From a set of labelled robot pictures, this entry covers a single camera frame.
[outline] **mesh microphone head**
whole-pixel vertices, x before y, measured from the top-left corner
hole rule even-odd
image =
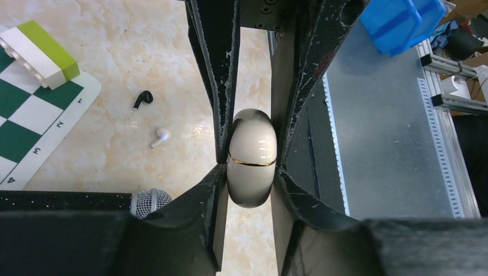
[[[171,196],[162,190],[153,188],[140,191],[132,195],[131,213],[135,217],[143,219],[148,214],[170,203],[171,200]]]

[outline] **lego brick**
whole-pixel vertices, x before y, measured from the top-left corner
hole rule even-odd
[[[0,45],[34,75],[43,87],[55,89],[66,83],[63,71],[19,29],[0,33]]]
[[[79,75],[76,60],[36,21],[30,20],[17,28],[61,68],[67,81]]]

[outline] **white earbud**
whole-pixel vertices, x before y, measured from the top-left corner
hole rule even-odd
[[[169,137],[171,136],[171,132],[165,128],[159,128],[156,131],[156,134],[159,136],[159,139],[151,144],[151,148],[155,148],[161,145],[161,143],[169,139]]]

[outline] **metal sheet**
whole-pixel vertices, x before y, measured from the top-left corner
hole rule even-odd
[[[357,24],[327,70],[350,215],[453,217],[415,49],[380,56]]]

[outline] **white lego brick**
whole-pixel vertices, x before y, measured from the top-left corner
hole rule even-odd
[[[44,88],[55,89],[66,83],[63,71],[19,29],[0,33],[0,46],[35,76]]]

